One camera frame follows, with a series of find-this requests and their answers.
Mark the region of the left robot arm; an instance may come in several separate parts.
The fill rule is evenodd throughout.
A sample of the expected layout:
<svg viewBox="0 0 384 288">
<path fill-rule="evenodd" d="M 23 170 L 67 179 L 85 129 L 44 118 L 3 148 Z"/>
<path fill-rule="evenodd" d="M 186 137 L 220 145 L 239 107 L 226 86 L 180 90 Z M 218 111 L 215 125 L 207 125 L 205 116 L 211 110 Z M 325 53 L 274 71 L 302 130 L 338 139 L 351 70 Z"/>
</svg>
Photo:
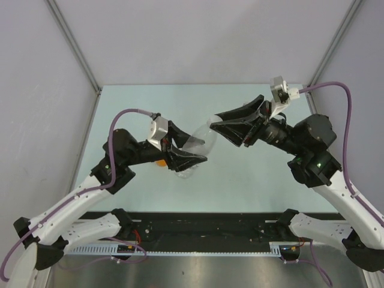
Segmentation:
<svg viewBox="0 0 384 288">
<path fill-rule="evenodd" d="M 121 208 L 94 223 L 76 226 L 74 222 L 123 189 L 136 175 L 131 166 L 163 160 L 169 170 L 183 172 L 207 161 L 205 144 L 197 133 L 189 135 L 160 116 L 151 121 L 150 134 L 141 142 L 126 129 L 111 129 L 103 146 L 104 157 L 77 188 L 40 215 L 14 222 L 24 247 L 33 252 L 32 268 L 49 268 L 72 248 L 94 240 L 129 238 L 131 218 Z"/>
</svg>

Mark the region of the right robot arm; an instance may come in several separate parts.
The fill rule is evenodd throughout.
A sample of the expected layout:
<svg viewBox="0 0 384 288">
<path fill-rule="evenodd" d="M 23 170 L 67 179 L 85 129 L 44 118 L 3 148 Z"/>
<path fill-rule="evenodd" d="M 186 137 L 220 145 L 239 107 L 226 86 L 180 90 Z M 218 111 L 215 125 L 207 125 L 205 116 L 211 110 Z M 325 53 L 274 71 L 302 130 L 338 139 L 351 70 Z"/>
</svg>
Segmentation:
<svg viewBox="0 0 384 288">
<path fill-rule="evenodd" d="M 294 155 L 287 164 L 294 179 L 321 195 L 347 221 L 332 224 L 288 209 L 278 219 L 277 235 L 282 240 L 296 236 L 319 241 L 342 251 L 363 270 L 382 271 L 383 216 L 372 215 L 373 206 L 349 191 L 341 164 L 328 152 L 337 137 L 329 118 L 313 114 L 291 127 L 283 113 L 288 106 L 260 95 L 242 107 L 216 114 L 209 127 L 236 146 L 249 147 L 262 140 Z"/>
</svg>

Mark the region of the clear water bottle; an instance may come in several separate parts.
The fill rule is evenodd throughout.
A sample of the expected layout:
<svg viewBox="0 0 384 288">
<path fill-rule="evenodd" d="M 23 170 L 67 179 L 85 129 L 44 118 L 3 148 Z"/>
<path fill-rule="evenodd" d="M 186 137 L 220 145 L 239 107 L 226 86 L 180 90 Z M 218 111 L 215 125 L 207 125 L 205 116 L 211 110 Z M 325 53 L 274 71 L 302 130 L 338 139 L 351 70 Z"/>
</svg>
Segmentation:
<svg viewBox="0 0 384 288">
<path fill-rule="evenodd" d="M 217 115 L 212 115 L 205 124 L 200 126 L 182 146 L 181 150 L 192 154 L 197 154 L 207 157 L 212 151 L 218 133 L 210 128 L 210 125 L 215 122 L 221 122 L 222 119 Z"/>
</svg>

